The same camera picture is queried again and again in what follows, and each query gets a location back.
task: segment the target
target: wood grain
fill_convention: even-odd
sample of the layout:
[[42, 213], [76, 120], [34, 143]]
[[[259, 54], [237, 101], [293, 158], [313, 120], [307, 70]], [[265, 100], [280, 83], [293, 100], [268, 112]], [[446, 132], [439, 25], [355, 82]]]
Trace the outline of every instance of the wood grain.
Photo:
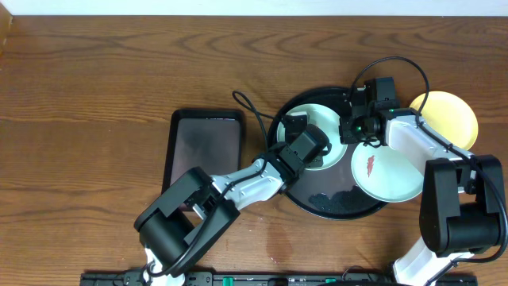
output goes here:
[[[475, 111], [472, 151], [508, 166], [508, 19], [473, 17], [17, 17], [0, 59], [0, 284], [77, 285], [86, 270], [144, 263], [133, 220], [160, 191], [171, 114], [274, 114], [311, 87], [348, 86], [407, 56], [431, 88]], [[385, 63], [408, 105], [417, 71]], [[261, 151], [248, 117], [243, 165]], [[222, 272], [382, 269], [418, 239], [419, 200], [360, 220], [317, 218], [279, 196], [248, 207], [199, 265]], [[508, 284], [508, 258], [461, 265]]]

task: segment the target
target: round black tray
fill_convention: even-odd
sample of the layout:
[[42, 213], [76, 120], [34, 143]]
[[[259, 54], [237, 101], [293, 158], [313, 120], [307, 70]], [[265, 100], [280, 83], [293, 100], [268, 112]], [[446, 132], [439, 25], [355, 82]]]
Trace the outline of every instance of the round black tray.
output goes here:
[[[281, 118], [292, 108], [307, 103], [327, 106], [339, 116], [349, 115], [349, 102], [340, 96], [347, 91], [345, 87], [319, 87], [305, 91], [286, 103], [275, 118]], [[274, 120], [270, 125], [270, 145], [277, 141], [278, 125], [278, 120]], [[341, 161], [330, 168], [305, 171], [302, 178], [286, 193], [287, 197], [313, 215], [337, 220], [363, 218], [385, 207], [387, 203], [373, 199], [356, 185], [351, 171], [351, 157], [355, 147], [356, 145], [349, 145]]]

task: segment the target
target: black cable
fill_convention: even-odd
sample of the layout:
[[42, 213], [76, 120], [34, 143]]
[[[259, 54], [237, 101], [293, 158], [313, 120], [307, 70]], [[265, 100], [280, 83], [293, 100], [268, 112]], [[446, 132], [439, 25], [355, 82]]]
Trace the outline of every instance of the black cable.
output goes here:
[[244, 95], [243, 93], [239, 92], [239, 91], [233, 91], [233, 99], [236, 100], [238, 102], [238, 104], [240, 104], [242, 107], [244, 107], [246, 110], [248, 111], [251, 111], [253, 113], [256, 113], [259, 114], [260, 116], [263, 116], [265, 118], [270, 118], [270, 119], [275, 119], [275, 116], [272, 116], [272, 115], [269, 115], [269, 114], [264, 114], [264, 113], [261, 113], [259, 111], [254, 111], [251, 107], [249, 106], [246, 106], [245, 103], [243, 103], [241, 100], [238, 99], [237, 95], [236, 94], [239, 94], [243, 99], [245, 99], [245, 101], [247, 101], [247, 97], [246, 95]]
[[125, 286], [125, 283], [123, 283], [123, 282], [121, 282], [121, 283], [122, 283], [122, 285], [118, 285], [117, 282], [115, 282], [114, 280], [111, 281], [111, 284], [113, 286]]
[[450, 269], [457, 266], [459, 266], [457, 263], [455, 263], [454, 261], [450, 261], [450, 263], [446, 265], [446, 267], [444, 267], [440, 272], [436, 273], [436, 275], [434, 275], [432, 278], [427, 280], [427, 282], [423, 286], [430, 286], [434, 281], [439, 280], [439, 278], [441, 278], [444, 274], [446, 274], [446, 272], [450, 271]]
[[[254, 104], [252, 104], [251, 100], [248, 99], [247, 95], [244, 95], [241, 91], [233, 91], [233, 93], [231, 94], [233, 96], [233, 98], [243, 107], [245, 107], [247, 110], [251, 111], [254, 113], [254, 115], [256, 116], [257, 118], [257, 121], [260, 123], [260, 127], [261, 127], [261, 133], [263, 133], [263, 138], [264, 138], [264, 147], [266, 149], [266, 151], [268, 151], [268, 135], [267, 135], [267, 131], [266, 129], [264, 128], [264, 124], [263, 124], [263, 120], [261, 120], [261, 116], [264, 116], [266, 118], [271, 118], [271, 119], [275, 119], [275, 117], [271, 116], [271, 115], [267, 115], [267, 114], [262, 114], [260, 113], [256, 107], [254, 106]], [[237, 97], [237, 95], [241, 96], [241, 98], [243, 98], [247, 104], [249, 106], [246, 106], [242, 101], [240, 101]]]
[[[263, 133], [263, 137], [264, 137], [265, 148], [268, 151], [268, 136], [267, 136], [267, 131], [264, 128], [263, 121], [261, 120], [260, 112], [257, 111], [256, 107], [252, 104], [250, 99], [248, 99], [248, 97], [246, 95], [244, 95], [243, 93], [241, 93], [239, 91], [233, 91], [232, 95], [233, 95], [233, 97], [235, 99], [237, 99], [236, 95], [241, 96], [247, 102], [247, 104], [249, 105], [250, 108], [248, 108], [248, 109], [251, 110], [254, 113], [254, 115], [256, 116], [256, 118], [257, 118], [257, 120], [258, 120], [258, 122], [260, 124], [261, 132]], [[217, 211], [219, 205], [221, 204], [222, 200], [225, 198], [225, 195], [228, 193], [228, 191], [231, 188], [233, 188], [235, 185], [237, 185], [237, 184], [239, 184], [241, 182], [244, 182], [246, 180], [250, 180], [252, 178], [255, 178], [255, 177], [261, 175], [264, 172], [264, 169], [266, 168], [266, 166], [267, 166], [267, 161], [265, 160], [263, 162], [263, 166], [261, 167], [261, 169], [258, 172], [255, 172], [254, 174], [251, 174], [249, 176], [240, 178], [238, 180], [235, 180], [235, 181], [229, 183], [225, 187], [225, 189], [222, 191], [221, 195], [218, 196], [217, 202], [215, 203], [215, 206], [212, 208], [212, 211], [206, 216], [205, 220], [202, 223], [201, 228], [197, 232], [197, 234], [194, 237], [194, 239], [192, 240], [192, 242], [189, 244], [189, 247], [187, 247], [187, 249], [178, 257], [178, 259], [175, 261], [175, 263], [173, 263], [172, 266], [167, 267], [167, 268], [163, 269], [161, 272], [157, 272], [157, 273], [153, 273], [152, 270], [150, 269], [150, 267], [148, 267], [147, 268], [147, 274], [150, 277], [161, 277], [161, 276], [165, 276], [165, 275], [169, 274], [170, 272], [173, 272], [173, 270], [175, 270], [179, 266], [179, 264], [182, 263], [182, 261], [189, 255], [189, 253], [197, 245], [197, 243], [198, 243], [199, 239], [201, 238], [202, 234], [205, 232], [204, 230], [210, 224], [210, 218], [212, 218], [214, 216], [215, 212]]]
[[[363, 268], [363, 267], [361, 267], [359, 265], [353, 265], [353, 266], [349, 267], [348, 269], [346, 269], [346, 271], [344, 271], [344, 273], [342, 273], [342, 277], [341, 278], [342, 278], [343, 281], [346, 281], [346, 276], [349, 274], [348, 272], [351, 269], [363, 269], [363, 270], [365, 270], [365, 268]], [[368, 276], [368, 279], [371, 282], [374, 282], [374, 279], [372, 279], [371, 274], [369, 274], [369, 273], [366, 273], [366, 274]]]
[[449, 152], [454, 153], [455, 155], [460, 157], [464, 162], [468, 163], [473, 170], [476, 171], [477, 176], [480, 176], [480, 178], [482, 178], [482, 180], [487, 183], [489, 190], [493, 193], [494, 197], [496, 198], [496, 203], [498, 205], [499, 211], [501, 211], [501, 220], [502, 220], [501, 233], [502, 234], [504, 233], [504, 237], [501, 238], [501, 245], [499, 246], [498, 251], [495, 254], [493, 254], [492, 256], [486, 257], [486, 258], [457, 258], [457, 259], [451, 261], [450, 265], [445, 268], [446, 270], [444, 269], [445, 271], [439, 272], [436, 276], [434, 276], [431, 280], [429, 280], [427, 282], [427, 284], [431, 284], [435, 280], [438, 280], [449, 269], [451, 269], [452, 267], [456, 267], [457, 263], [459, 263], [459, 262], [487, 263], [487, 262], [494, 261], [502, 256], [502, 254], [506, 250], [506, 246], [508, 245], [508, 219], [506, 218], [506, 208], [503, 205], [503, 201], [502, 201], [501, 195], [498, 192], [498, 189], [495, 187], [494, 183], [492, 183], [491, 178], [489, 178], [488, 175], [485, 174], [485, 172], [483, 172], [483, 170], [479, 168], [479, 166], [476, 163], [475, 157], [471, 156], [471, 158], [469, 158], [469, 157], [465, 156], [463, 153], [461, 153], [460, 151], [458, 151], [457, 149], [455, 149], [453, 144], [447, 144], [447, 143], [443, 142], [440, 138], [436, 137], [428, 129], [426, 129], [424, 122], [420, 121], [421, 111], [423, 110], [423, 107], [425, 106], [427, 99], [429, 97], [430, 87], [429, 87], [429, 80], [427, 79], [427, 75], [423, 72], [423, 70], [420, 68], [420, 66], [418, 66], [416, 63], [414, 63], [412, 60], [409, 60], [409, 59], [402, 57], [402, 56], [388, 56], [388, 57], [385, 57], [385, 58], [382, 58], [379, 60], [375, 60], [374, 62], [370, 63], [367, 67], [365, 67], [360, 72], [360, 74], [355, 78], [355, 80], [353, 81], [353, 83], [351, 85], [351, 88], [349, 89], [348, 97], [351, 98], [353, 90], [356, 87], [356, 82], [358, 82], [358, 80], [361, 78], [361, 76], [369, 68], [371, 68], [375, 64], [378, 64], [378, 63], [381, 63], [381, 62], [387, 61], [387, 60], [405, 61], [405, 62], [413, 65], [420, 72], [421, 76], [423, 77], [423, 80], [425, 81], [425, 96], [423, 98], [423, 101], [421, 102], [420, 108], [418, 108], [418, 112], [415, 115], [417, 126], [419, 128], [421, 128], [421, 130], [423, 132], [425, 132], [429, 137], [431, 137], [434, 141], [436, 141], [437, 143], [439, 143], [440, 145], [445, 147]]

